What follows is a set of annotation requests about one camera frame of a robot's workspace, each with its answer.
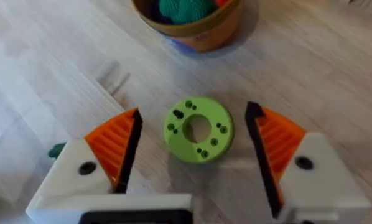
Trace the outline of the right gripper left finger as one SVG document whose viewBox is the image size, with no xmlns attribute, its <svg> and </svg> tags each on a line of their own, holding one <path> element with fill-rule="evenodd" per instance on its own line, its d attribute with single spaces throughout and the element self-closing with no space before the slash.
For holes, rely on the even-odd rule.
<svg viewBox="0 0 372 224">
<path fill-rule="evenodd" d="M 137 108 L 101 124 L 84 138 L 64 144 L 34 198 L 75 194 L 123 194 L 142 132 Z"/>
</svg>

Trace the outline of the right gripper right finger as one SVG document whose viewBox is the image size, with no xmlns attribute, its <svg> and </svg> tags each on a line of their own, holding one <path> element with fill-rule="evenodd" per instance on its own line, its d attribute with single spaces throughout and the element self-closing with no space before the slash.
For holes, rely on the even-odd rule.
<svg viewBox="0 0 372 224">
<path fill-rule="evenodd" d="M 273 223 L 363 222 L 371 202 L 323 134 L 252 101 L 244 118 Z"/>
</svg>

